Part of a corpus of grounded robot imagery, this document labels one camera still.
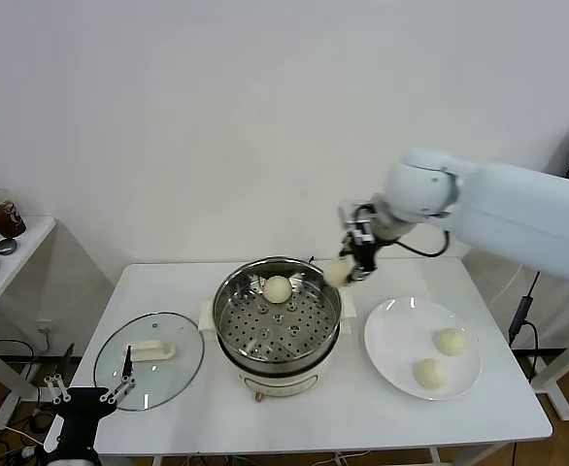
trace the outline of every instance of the white robotic arm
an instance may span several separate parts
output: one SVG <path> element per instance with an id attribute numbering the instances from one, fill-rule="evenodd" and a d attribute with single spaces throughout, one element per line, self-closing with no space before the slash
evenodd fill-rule
<path id="1" fill-rule="evenodd" d="M 569 180 L 552 175 L 413 150 L 392 167 L 382 194 L 342 203 L 340 216 L 340 255 L 352 259 L 345 282 L 364 280 L 377 250 L 418 223 L 569 281 Z"/>

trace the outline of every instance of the pot lid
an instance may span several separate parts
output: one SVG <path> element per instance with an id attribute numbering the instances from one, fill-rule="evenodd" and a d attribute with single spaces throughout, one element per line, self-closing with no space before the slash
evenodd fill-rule
<path id="1" fill-rule="evenodd" d="M 93 370 L 95 386 L 118 386 L 128 345 L 136 386 L 118 405 L 124 411 L 149 410 L 181 393 L 198 372 L 205 349 L 198 327 L 187 317 L 140 316 L 122 326 L 99 351 Z"/>
<path id="2" fill-rule="evenodd" d="M 288 279 L 283 302 L 265 297 L 272 277 Z M 267 257 L 237 269 L 214 300 L 214 323 L 226 345 L 260 363 L 300 360 L 329 345 L 341 315 L 338 290 L 325 283 L 321 270 L 298 259 Z"/>

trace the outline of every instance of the robotic arm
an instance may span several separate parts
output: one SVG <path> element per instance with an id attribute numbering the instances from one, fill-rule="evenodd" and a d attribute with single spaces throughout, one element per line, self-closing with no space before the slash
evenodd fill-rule
<path id="1" fill-rule="evenodd" d="M 52 397 L 52 410 L 64 419 L 56 449 L 45 453 L 39 449 L 39 464 L 53 466 L 97 466 L 94 449 L 99 421 L 117 410 L 117 405 L 136 386 L 132 377 L 131 347 L 127 349 L 120 383 L 115 388 L 66 388 L 60 374 L 46 376 L 45 384 Z"/>
<path id="2" fill-rule="evenodd" d="M 339 214 L 346 231 L 339 255 L 347 260 L 326 270 L 336 286 L 365 280 L 376 269 L 377 251 L 396 244 L 418 223 L 569 281 L 566 179 L 413 150 L 392 167 L 381 194 L 344 202 Z"/>

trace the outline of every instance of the white wall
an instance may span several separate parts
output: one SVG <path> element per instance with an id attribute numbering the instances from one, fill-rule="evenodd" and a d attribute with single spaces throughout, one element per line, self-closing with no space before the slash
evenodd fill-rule
<path id="1" fill-rule="evenodd" d="M 0 186 L 113 281 L 329 257 L 410 146 L 544 169 L 568 131 L 569 0 L 0 0 Z"/>

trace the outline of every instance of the table leg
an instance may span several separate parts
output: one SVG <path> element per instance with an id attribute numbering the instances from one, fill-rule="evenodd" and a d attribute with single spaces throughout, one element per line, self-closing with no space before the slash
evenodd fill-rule
<path id="1" fill-rule="evenodd" d="M 438 449 L 435 447 L 429 447 L 429 454 L 431 455 L 431 461 L 433 464 L 442 464 L 442 460 L 440 459 L 440 453 Z"/>
<path id="2" fill-rule="evenodd" d="M 32 364 L 32 367 L 30 367 L 28 364 L 21 371 L 21 375 L 24 377 L 26 381 L 30 382 L 32 379 L 34 379 L 34 376 L 36 376 L 36 373 L 39 372 L 40 368 L 41 364 Z M 11 420 L 11 417 L 13 417 L 15 409 L 17 408 L 17 406 L 19 406 L 19 403 L 21 401 L 37 401 L 39 398 L 40 395 L 37 394 L 36 391 L 34 393 L 33 398 L 32 397 L 22 398 L 15 391 L 9 393 L 9 396 L 6 397 L 6 400 L 4 400 L 4 403 L 2 403 L 2 406 L 0 407 L 0 430 L 4 430 L 6 428 L 6 426 Z"/>
<path id="3" fill-rule="evenodd" d="M 492 453 L 495 453 L 502 449 L 507 442 L 501 442 L 498 444 L 491 445 L 481 445 L 477 447 L 471 447 L 470 450 L 462 453 L 456 459 L 452 461 L 453 466 L 472 466 L 477 464 L 479 461 L 486 459 Z"/>
<path id="4" fill-rule="evenodd" d="M 569 372 L 569 348 L 550 363 L 543 371 L 537 374 L 531 385 L 534 390 L 544 388 L 550 383 L 556 383 L 561 377 Z"/>
<path id="5" fill-rule="evenodd" d="M 532 366 L 533 357 L 528 357 L 528 360 Z M 535 372 L 543 373 L 547 368 L 548 367 L 542 358 L 538 358 L 537 365 L 535 366 Z M 569 420 L 569 402 L 567 401 L 567 398 L 565 398 L 565 395 L 563 395 L 558 383 L 548 382 L 543 386 L 533 386 L 533 391 L 538 395 L 546 395 L 548 397 L 560 420 Z"/>

